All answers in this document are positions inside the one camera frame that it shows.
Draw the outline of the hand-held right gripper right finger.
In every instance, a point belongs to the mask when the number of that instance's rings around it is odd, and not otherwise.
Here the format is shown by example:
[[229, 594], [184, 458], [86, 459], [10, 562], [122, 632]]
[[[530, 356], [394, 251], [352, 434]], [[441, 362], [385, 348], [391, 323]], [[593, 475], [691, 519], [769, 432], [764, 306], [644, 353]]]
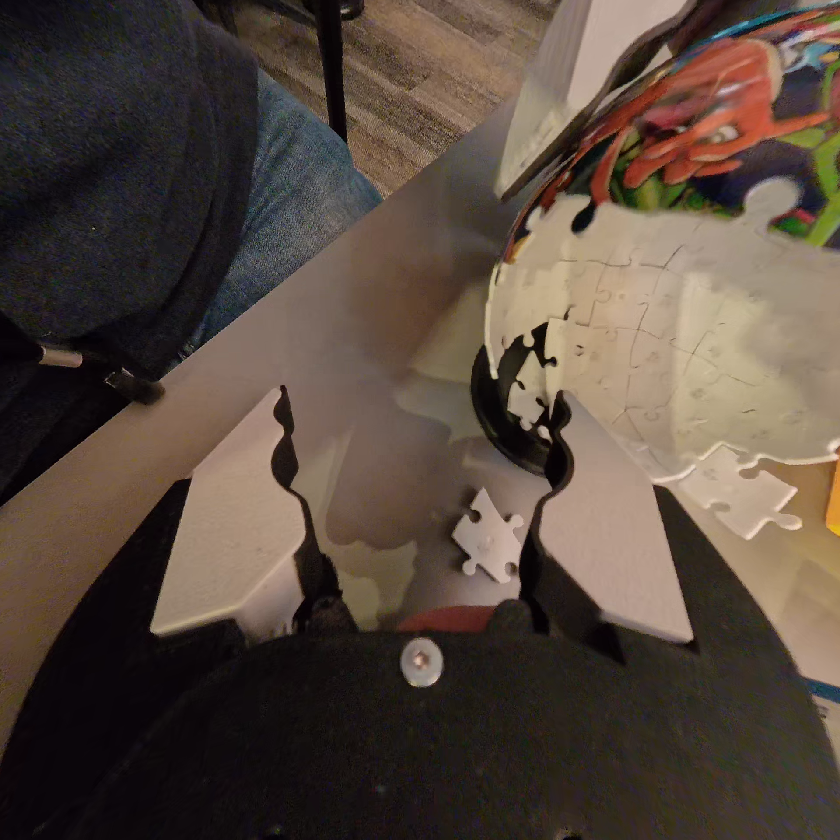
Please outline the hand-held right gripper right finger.
[[521, 597], [586, 639], [606, 624], [672, 644], [694, 638], [651, 480], [572, 395], [549, 420], [539, 500], [520, 562]]

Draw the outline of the black round ball stand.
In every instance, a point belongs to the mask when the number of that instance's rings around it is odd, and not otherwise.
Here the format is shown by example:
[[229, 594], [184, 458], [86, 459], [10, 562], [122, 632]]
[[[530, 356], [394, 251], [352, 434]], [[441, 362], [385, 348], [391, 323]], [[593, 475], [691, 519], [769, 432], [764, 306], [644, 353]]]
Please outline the black round ball stand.
[[497, 378], [490, 372], [487, 349], [481, 347], [471, 369], [470, 396], [479, 425], [490, 443], [515, 466], [535, 476], [544, 476], [550, 443], [540, 436], [538, 423], [525, 429], [522, 419], [508, 411], [511, 388], [533, 348], [522, 337], [504, 350]]

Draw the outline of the person's blue jeans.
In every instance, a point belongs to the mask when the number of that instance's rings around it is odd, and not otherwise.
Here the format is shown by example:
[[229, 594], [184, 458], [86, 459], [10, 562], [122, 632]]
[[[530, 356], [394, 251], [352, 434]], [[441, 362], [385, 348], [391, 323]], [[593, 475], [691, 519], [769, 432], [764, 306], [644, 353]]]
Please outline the person's blue jeans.
[[382, 202], [339, 135], [263, 70], [258, 73], [258, 112], [238, 251], [167, 372]]

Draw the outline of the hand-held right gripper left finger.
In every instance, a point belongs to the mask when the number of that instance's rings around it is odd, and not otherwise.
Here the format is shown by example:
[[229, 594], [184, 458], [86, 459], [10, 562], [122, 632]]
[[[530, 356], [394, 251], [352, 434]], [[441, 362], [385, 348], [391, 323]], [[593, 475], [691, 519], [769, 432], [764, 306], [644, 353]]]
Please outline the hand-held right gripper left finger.
[[269, 391], [195, 467], [151, 620], [173, 637], [233, 622], [247, 642], [304, 626], [340, 594], [306, 500], [292, 488], [298, 459], [286, 387]]

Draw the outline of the black metal chair frame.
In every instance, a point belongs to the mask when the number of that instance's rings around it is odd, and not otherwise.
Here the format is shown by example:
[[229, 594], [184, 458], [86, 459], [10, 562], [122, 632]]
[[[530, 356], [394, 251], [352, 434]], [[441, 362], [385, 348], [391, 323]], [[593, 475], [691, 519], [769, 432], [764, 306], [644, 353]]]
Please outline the black metal chair frame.
[[316, 30], [329, 126], [341, 140], [348, 141], [347, 115], [343, 90], [344, 20], [364, 11], [363, 1], [255, 1], [271, 12], [282, 14]]

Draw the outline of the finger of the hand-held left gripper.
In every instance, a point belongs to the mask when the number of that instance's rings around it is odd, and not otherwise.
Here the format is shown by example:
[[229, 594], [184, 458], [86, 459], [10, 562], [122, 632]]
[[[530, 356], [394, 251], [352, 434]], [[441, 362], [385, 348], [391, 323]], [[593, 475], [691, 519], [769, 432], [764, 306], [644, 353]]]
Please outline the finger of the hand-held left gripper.
[[495, 184], [504, 202], [574, 143], [605, 102], [671, 57], [693, 1], [562, 1], [526, 71]]

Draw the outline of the single white puzzle piece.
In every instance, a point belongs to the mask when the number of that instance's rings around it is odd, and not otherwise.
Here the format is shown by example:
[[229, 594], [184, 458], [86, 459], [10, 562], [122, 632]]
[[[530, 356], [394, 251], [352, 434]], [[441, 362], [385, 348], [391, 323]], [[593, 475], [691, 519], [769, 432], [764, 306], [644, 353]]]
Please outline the single white puzzle piece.
[[463, 515], [451, 535], [466, 556], [461, 565], [463, 574], [473, 576], [483, 570], [496, 583], [510, 583], [510, 569], [518, 570], [522, 551], [516, 534], [524, 527], [522, 516], [502, 517], [486, 488], [477, 492], [469, 510], [477, 519]]

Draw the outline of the colourful puzzle ball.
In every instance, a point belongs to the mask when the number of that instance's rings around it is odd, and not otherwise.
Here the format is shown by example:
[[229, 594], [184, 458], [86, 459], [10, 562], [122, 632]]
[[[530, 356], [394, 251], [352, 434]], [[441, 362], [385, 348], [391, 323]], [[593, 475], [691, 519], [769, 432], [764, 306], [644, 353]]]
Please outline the colourful puzzle ball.
[[530, 181], [492, 270], [508, 411], [574, 396], [743, 539], [798, 530], [762, 470], [838, 457], [838, 2], [697, 2], [671, 57]]

